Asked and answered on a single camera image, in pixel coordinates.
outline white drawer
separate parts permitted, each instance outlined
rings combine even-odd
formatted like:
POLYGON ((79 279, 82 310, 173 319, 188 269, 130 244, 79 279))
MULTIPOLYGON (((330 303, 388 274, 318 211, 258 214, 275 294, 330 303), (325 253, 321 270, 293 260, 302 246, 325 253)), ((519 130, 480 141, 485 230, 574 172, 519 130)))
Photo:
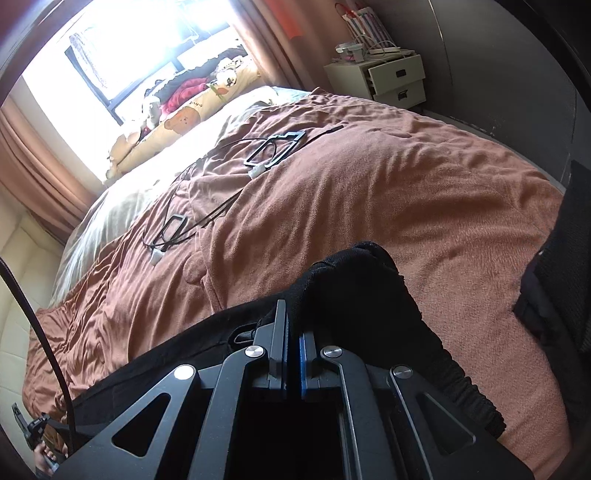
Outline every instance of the white drawer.
POLYGON ((369 87, 373 86, 376 95, 382 95, 402 85, 425 78, 423 61, 420 55, 393 60, 368 69, 369 87))
POLYGON ((374 95, 376 102, 385 103, 386 105, 397 106, 399 108, 410 108, 418 103, 425 101, 425 90, 423 89, 423 81, 403 85, 395 90, 383 93, 382 95, 374 95))

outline striped bag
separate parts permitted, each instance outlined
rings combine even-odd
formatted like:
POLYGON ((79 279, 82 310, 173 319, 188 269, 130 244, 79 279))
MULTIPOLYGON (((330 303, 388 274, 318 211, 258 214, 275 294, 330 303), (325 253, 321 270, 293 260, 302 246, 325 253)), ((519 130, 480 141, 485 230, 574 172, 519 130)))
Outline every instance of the striped bag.
POLYGON ((345 9, 345 14, 342 17, 347 22, 353 39, 356 42, 363 43, 368 50, 370 48, 396 46, 373 8, 364 7, 359 10, 351 10, 343 4, 336 4, 335 6, 345 9))

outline red cloth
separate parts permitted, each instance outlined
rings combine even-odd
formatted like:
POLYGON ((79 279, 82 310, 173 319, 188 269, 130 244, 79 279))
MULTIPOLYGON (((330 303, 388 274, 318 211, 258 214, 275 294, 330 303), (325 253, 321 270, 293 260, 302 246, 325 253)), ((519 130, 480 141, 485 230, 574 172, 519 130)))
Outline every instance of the red cloth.
POLYGON ((181 83, 165 104, 161 105, 162 113, 168 115, 174 112, 184 102, 201 93, 207 88, 207 79, 189 79, 181 83))

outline black metal bracket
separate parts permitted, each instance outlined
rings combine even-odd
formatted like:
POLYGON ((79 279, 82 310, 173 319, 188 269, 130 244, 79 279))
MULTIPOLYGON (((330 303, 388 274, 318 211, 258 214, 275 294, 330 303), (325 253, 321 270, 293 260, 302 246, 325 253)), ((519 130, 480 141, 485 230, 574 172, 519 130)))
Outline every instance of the black metal bracket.
MULTIPOLYGON (((245 404, 263 405, 258 412, 275 405, 280 408, 274 412, 292 413, 308 412, 297 410, 305 405, 331 406, 332 436, 340 438, 337 463, 331 465, 342 464, 342 474, 335 476, 345 480, 533 479, 523 463, 410 367, 389 371, 366 365, 353 352, 319 346, 317 338, 326 335, 313 330, 301 334, 299 348, 290 351, 288 325, 285 301, 279 300, 275 322, 256 330, 253 345, 198 372, 190 365, 177 367, 68 459, 54 479, 227 480, 235 474, 232 461, 242 445, 237 438, 249 439, 237 434, 245 404), (298 398, 288 395, 294 391, 298 398)), ((283 425, 279 417, 268 420, 283 425)), ((298 446, 305 450, 309 427, 292 424, 290 433, 274 429, 269 440, 289 445, 301 434, 298 446)), ((264 460, 261 449, 256 461, 264 460)), ((273 477, 299 478, 284 475, 296 472, 299 461, 302 457, 281 465, 273 477)))
POLYGON ((254 158, 257 158, 257 156, 260 155, 260 153, 262 153, 269 144, 274 143, 278 140, 289 140, 291 139, 291 142, 289 142, 289 144, 279 152, 279 154, 275 154, 273 156, 273 158, 271 159, 271 161, 269 161, 268 163, 265 164, 265 168, 271 168, 273 165, 278 164, 281 160, 283 160, 284 158, 286 158, 292 151, 293 149, 296 147, 296 145, 298 144, 298 142, 301 140, 301 138, 306 134, 305 131, 301 130, 299 132, 287 132, 286 134, 282 134, 282 135, 272 135, 269 138, 267 138, 263 144, 258 147, 250 157, 248 157, 245 161, 244 164, 247 167, 256 167, 259 163, 261 163, 260 161, 255 161, 253 160, 254 158))
MULTIPOLYGON (((28 447, 31 450, 34 450, 35 447, 37 447, 37 445, 43 441, 45 427, 47 426, 47 422, 50 419, 49 415, 47 413, 43 413, 39 418, 36 418, 27 424, 25 417, 22 416, 21 410, 18 408, 16 403, 12 404, 12 414, 14 415, 14 419, 17 421, 17 424, 25 437, 28 447)), ((61 452, 55 451, 51 445, 47 444, 47 446, 54 453, 57 461, 53 461, 47 456, 45 456, 45 461, 52 470, 55 470, 60 463, 63 463, 66 460, 66 457, 61 452)))
MULTIPOLYGON (((181 235, 185 226, 187 225, 187 221, 188 221, 188 219, 187 219, 186 215, 179 215, 178 213, 173 213, 166 220, 166 223, 160 229, 160 231, 158 232, 156 237, 154 237, 154 240, 152 241, 152 245, 158 245, 160 243, 166 244, 166 242, 170 242, 170 241, 177 239, 181 235), (172 222, 174 222, 175 220, 178 221, 178 225, 177 225, 176 229, 174 230, 174 233, 169 238, 165 238, 164 235, 166 234, 166 231, 168 230, 170 225, 172 225, 172 222)), ((168 250, 169 246, 170 245, 168 245, 168 244, 162 245, 162 247, 161 247, 162 252, 166 252, 166 250, 168 250)))

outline dark gray wall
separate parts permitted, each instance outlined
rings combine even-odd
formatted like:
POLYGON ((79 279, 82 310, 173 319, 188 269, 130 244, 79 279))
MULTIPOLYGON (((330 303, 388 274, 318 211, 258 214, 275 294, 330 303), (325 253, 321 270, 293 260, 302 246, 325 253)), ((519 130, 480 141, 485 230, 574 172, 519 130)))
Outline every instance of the dark gray wall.
POLYGON ((366 0, 423 57, 425 109, 475 127, 568 182, 591 167, 591 113, 545 47, 494 0, 366 0))

